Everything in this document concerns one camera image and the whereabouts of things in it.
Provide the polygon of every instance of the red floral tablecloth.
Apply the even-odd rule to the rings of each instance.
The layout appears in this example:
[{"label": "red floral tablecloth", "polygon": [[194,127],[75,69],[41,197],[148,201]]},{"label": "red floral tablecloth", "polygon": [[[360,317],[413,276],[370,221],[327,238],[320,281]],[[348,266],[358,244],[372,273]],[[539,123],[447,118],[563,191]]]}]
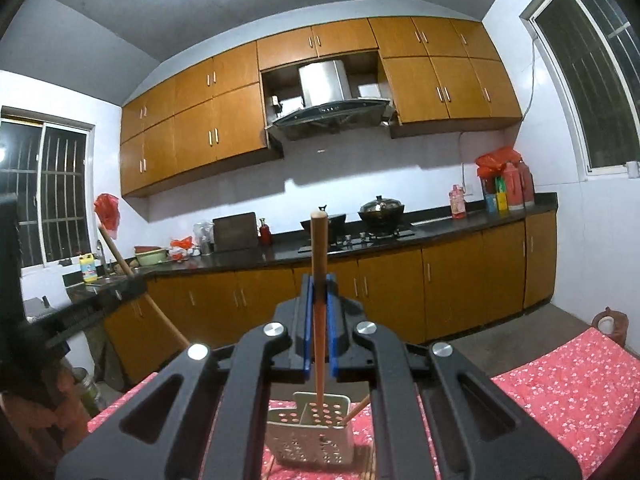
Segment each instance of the red floral tablecloth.
[{"label": "red floral tablecloth", "polygon": [[[96,416],[88,425],[89,431],[100,426],[154,376],[150,375]],[[594,328],[493,380],[575,456],[583,478],[588,478],[609,455],[640,406],[639,362]],[[270,401],[272,408],[293,405],[293,402]],[[351,423],[354,444],[371,446],[370,407],[354,417]],[[440,478],[426,424],[425,431]],[[271,453],[265,448],[263,472],[270,460]],[[358,477],[358,473],[335,475],[286,470],[274,463],[269,480],[356,480]]]}]

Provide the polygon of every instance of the window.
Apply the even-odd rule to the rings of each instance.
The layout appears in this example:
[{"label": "window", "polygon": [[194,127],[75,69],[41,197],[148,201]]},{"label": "window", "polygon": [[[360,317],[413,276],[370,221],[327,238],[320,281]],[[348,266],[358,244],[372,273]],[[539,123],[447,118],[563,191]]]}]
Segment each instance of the window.
[{"label": "window", "polygon": [[18,197],[23,267],[91,251],[84,195],[86,134],[58,124],[0,120],[0,193]]},{"label": "window", "polygon": [[640,41],[615,0],[546,0],[531,21],[571,101],[587,170],[640,160]]}]

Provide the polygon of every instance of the window frame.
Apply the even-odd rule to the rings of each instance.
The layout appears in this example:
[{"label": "window frame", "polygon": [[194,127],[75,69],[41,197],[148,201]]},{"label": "window frame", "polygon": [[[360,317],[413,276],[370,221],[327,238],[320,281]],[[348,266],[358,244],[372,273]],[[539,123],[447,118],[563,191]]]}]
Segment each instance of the window frame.
[{"label": "window frame", "polygon": [[36,264],[34,266],[22,267],[21,275],[28,276],[30,274],[34,274],[36,272],[41,272],[45,269],[69,269],[70,272],[73,272],[75,269],[71,269],[72,266],[80,265],[80,256],[73,256],[71,258],[70,266],[61,266],[61,260],[54,261],[46,261],[46,251],[44,248],[44,232],[42,228],[42,208],[41,208],[41,184],[42,184],[42,156],[44,151],[44,140],[46,136],[47,128],[56,128],[67,130],[70,132],[74,132],[77,134],[86,135],[86,142],[84,143],[84,206],[86,211],[86,227],[87,234],[89,238],[89,246],[93,251],[97,246],[97,223],[95,221],[95,214],[93,214],[93,196],[94,196],[94,129],[85,130],[82,128],[76,128],[74,126],[68,126],[64,123],[56,123],[52,121],[40,121],[40,120],[30,120],[29,118],[20,118],[20,117],[2,117],[2,122],[7,123],[17,123],[17,124],[30,124],[32,126],[41,125],[40,131],[40,140],[38,144],[38,169],[36,174],[36,204],[38,205],[36,208],[36,214],[38,218],[38,236],[40,238],[40,253],[42,255],[43,263]]},{"label": "window frame", "polygon": [[[574,128],[575,133],[577,134],[578,146],[580,149],[579,155],[580,155],[580,158],[582,159],[581,163],[583,165],[585,177],[588,179],[589,177],[595,177],[600,175],[626,173],[626,166],[624,165],[603,166],[601,168],[592,168],[590,165],[589,151],[587,148],[587,142],[586,142],[586,137],[584,135],[584,130],[582,129],[582,123],[580,122],[580,115],[578,114],[578,108],[575,105],[574,98],[571,94],[571,90],[566,81],[566,78],[564,77],[564,73],[560,68],[558,60],[556,59],[556,56],[554,55],[554,52],[551,49],[551,46],[546,40],[545,35],[542,33],[542,30],[536,23],[536,18],[546,9],[546,7],[549,5],[549,3],[551,3],[551,1],[553,0],[543,0],[542,3],[539,6],[537,6],[535,10],[533,10],[531,15],[528,18],[526,18],[526,22],[527,22],[527,25],[532,27],[533,33],[536,36],[535,39],[537,39],[542,45],[542,47],[544,48],[545,60],[551,64],[551,68],[554,72],[554,76],[556,77],[556,81],[560,83],[560,88],[558,88],[558,85],[556,85],[556,89],[559,90],[561,99],[564,98],[564,102],[568,106],[570,111],[571,121],[572,121],[572,124],[570,125],[570,127],[572,126]],[[631,94],[631,90],[629,88],[628,83],[626,82],[624,73],[622,72],[622,68],[620,67],[618,59],[613,53],[613,49],[611,48],[609,41],[607,41],[607,37],[604,35],[602,30],[598,26],[598,23],[595,21],[594,17],[591,15],[591,13],[587,9],[587,7],[584,5],[582,0],[575,0],[575,2],[580,7],[580,10],[582,10],[582,12],[585,14],[589,23],[591,23],[591,26],[596,31],[598,38],[600,38],[600,41],[604,45],[604,49],[606,53],[609,55],[609,58],[614,67],[614,70],[616,71],[616,75],[618,76],[618,79],[620,80],[623,91],[625,93],[626,100],[631,110],[631,115],[634,119],[634,124],[636,126],[636,135],[638,136],[638,141],[640,142],[640,118],[638,117],[638,110],[636,109],[636,104]]]}]

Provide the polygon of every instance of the range hood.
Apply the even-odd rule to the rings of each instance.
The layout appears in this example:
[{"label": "range hood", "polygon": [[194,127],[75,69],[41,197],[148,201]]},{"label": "range hood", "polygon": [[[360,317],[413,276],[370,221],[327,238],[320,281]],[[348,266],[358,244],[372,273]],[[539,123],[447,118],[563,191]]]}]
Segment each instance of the range hood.
[{"label": "range hood", "polygon": [[341,60],[300,67],[305,107],[271,123],[269,133],[280,140],[337,134],[352,128],[378,126],[393,115],[389,99],[353,98]]}]

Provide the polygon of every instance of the black countertop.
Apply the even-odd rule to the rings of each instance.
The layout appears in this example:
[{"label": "black countertop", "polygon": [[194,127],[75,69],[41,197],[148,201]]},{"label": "black countertop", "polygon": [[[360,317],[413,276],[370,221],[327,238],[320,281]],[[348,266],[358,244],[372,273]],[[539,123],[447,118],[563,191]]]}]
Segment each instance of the black countertop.
[{"label": "black countertop", "polygon": [[[410,248],[412,246],[428,246],[443,240],[453,240],[464,237],[473,232],[497,227],[512,222],[521,221],[527,216],[540,214],[558,209],[558,198],[555,193],[537,193],[536,205],[527,210],[490,214],[482,207],[483,202],[472,203],[468,207],[466,218],[454,220],[442,218],[450,215],[448,207],[441,207],[425,211],[416,211],[404,215],[405,228],[411,228],[415,235],[405,238],[384,238],[353,244],[343,250],[329,254],[329,261],[340,258],[353,258],[380,251]],[[427,224],[411,226],[411,222],[431,220]],[[357,232],[362,226],[359,222],[347,224],[352,232]],[[289,266],[300,264],[310,265],[311,254],[299,253],[301,246],[308,245],[308,235],[304,231],[278,234],[273,237],[273,245],[268,248],[254,248],[241,251],[213,253],[209,256],[197,256],[184,262],[169,262],[156,266],[140,267],[136,270],[139,276],[152,278],[155,276],[176,276],[197,272],[225,272],[230,270],[260,269],[273,266]],[[72,301],[80,300],[86,294],[93,294],[94,288],[80,283],[67,289]]]}]

